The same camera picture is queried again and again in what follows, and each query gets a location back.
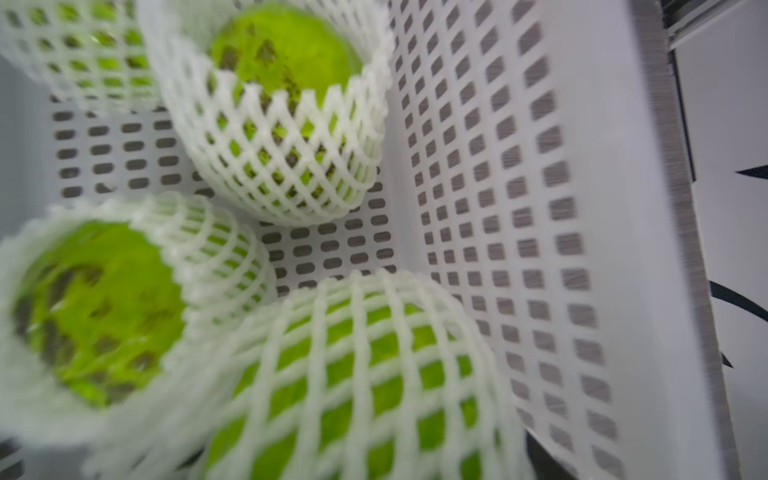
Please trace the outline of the green custard apple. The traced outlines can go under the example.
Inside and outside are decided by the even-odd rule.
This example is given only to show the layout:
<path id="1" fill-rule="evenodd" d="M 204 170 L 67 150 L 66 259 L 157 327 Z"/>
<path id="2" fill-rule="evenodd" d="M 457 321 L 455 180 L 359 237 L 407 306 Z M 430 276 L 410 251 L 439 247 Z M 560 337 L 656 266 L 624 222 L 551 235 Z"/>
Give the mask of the green custard apple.
<path id="1" fill-rule="evenodd" d="M 210 443 L 207 479 L 508 479 L 518 437 L 460 308 L 414 292 L 280 306 Z"/>
<path id="2" fill-rule="evenodd" d="M 208 53 L 213 64 L 233 72 L 240 85 L 259 84 L 265 97 L 284 90 L 293 104 L 307 89 L 321 103 L 330 87 L 346 87 L 364 65 L 330 22 L 278 2 L 242 11 L 216 34 Z"/>
<path id="3" fill-rule="evenodd" d="M 143 233 L 91 220 L 28 267 L 11 318 L 15 335 L 59 385 L 104 409 L 160 373 L 182 336 L 185 308 L 172 269 Z"/>

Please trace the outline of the white foam net front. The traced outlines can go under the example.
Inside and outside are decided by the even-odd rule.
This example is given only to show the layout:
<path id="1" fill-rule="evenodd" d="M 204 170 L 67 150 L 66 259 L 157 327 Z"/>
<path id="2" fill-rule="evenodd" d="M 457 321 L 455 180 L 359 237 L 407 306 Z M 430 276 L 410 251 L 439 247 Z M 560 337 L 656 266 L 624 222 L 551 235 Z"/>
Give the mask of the white foam net front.
<path id="1" fill-rule="evenodd" d="M 172 269 L 186 305 L 182 336 L 163 356 L 160 373 L 104 409 L 59 385 L 15 335 L 11 318 L 28 267 L 56 238 L 91 220 L 126 223 L 143 233 Z M 275 298 L 276 274 L 266 247 L 234 214 L 205 197 L 172 191 L 54 206 L 1 241 L 1 428 L 40 446 L 147 438 L 165 430 L 202 397 L 213 352 L 246 315 Z"/>

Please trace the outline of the white foam net sleeve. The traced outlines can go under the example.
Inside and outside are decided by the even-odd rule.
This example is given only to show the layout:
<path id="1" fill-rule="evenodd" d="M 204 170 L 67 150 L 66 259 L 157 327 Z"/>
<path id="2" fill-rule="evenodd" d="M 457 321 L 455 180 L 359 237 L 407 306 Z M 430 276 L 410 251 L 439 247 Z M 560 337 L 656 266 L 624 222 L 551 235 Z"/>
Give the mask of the white foam net sleeve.
<path id="1" fill-rule="evenodd" d="M 162 105 L 134 1 L 3 1 L 1 54 L 95 115 Z"/>

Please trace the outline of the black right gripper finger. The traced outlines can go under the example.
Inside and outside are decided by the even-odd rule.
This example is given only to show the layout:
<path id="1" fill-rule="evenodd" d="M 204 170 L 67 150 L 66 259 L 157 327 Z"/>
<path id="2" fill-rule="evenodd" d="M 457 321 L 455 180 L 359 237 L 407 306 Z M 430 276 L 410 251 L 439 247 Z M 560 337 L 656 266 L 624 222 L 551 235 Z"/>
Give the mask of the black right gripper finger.
<path id="1" fill-rule="evenodd" d="M 536 480 L 575 480 L 575 477 L 526 431 L 527 455 Z"/>

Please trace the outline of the white foam net back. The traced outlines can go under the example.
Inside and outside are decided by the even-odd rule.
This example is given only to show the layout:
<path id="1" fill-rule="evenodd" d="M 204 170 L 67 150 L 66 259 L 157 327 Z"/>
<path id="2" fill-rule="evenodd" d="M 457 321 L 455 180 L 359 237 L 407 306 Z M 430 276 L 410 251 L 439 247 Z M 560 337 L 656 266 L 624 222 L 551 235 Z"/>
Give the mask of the white foam net back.
<path id="1" fill-rule="evenodd" d="M 110 422 L 94 479 L 531 479 L 496 359 L 438 283 L 326 279 L 248 315 Z"/>

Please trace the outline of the white foam net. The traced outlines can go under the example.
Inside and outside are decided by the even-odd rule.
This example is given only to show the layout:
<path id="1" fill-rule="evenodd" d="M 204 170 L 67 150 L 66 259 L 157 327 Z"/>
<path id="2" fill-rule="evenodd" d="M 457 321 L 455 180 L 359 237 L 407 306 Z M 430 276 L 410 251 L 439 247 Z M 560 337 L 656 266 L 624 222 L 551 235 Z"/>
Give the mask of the white foam net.
<path id="1" fill-rule="evenodd" d="M 318 15 L 364 65 L 319 103 L 305 90 L 240 85 L 208 50 L 242 11 L 286 3 Z M 382 159 L 394 35 L 379 1 L 142 1 L 137 18 L 164 106 L 189 158 L 214 192 L 255 218 L 309 226 L 347 215 L 376 181 Z"/>
<path id="2" fill-rule="evenodd" d="M 104 409 L 59 385 L 15 335 L 11 318 L 28 267 L 56 238 L 91 220 L 126 223 L 143 233 L 172 269 L 186 305 L 182 336 L 163 356 L 160 373 Z M 234 214 L 205 197 L 172 191 L 54 206 L 1 241 L 1 428 L 40 446 L 147 438 L 165 430 L 202 397 L 213 352 L 246 315 L 275 298 L 276 274 L 266 247 Z"/>
<path id="3" fill-rule="evenodd" d="M 326 279 L 248 315 L 110 422 L 94 479 L 531 479 L 496 359 L 438 283 Z"/>

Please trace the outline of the green custard apple front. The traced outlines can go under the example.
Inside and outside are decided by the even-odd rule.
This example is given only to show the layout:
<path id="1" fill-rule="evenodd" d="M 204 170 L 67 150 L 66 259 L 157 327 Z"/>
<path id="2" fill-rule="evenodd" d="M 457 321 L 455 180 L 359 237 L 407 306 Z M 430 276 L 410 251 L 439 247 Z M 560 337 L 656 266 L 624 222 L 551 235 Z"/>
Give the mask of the green custard apple front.
<path id="1" fill-rule="evenodd" d="M 160 373 L 182 336 L 185 308 L 172 269 L 143 233 L 91 220 L 28 267 L 11 318 L 15 335 L 59 385 L 104 409 Z"/>

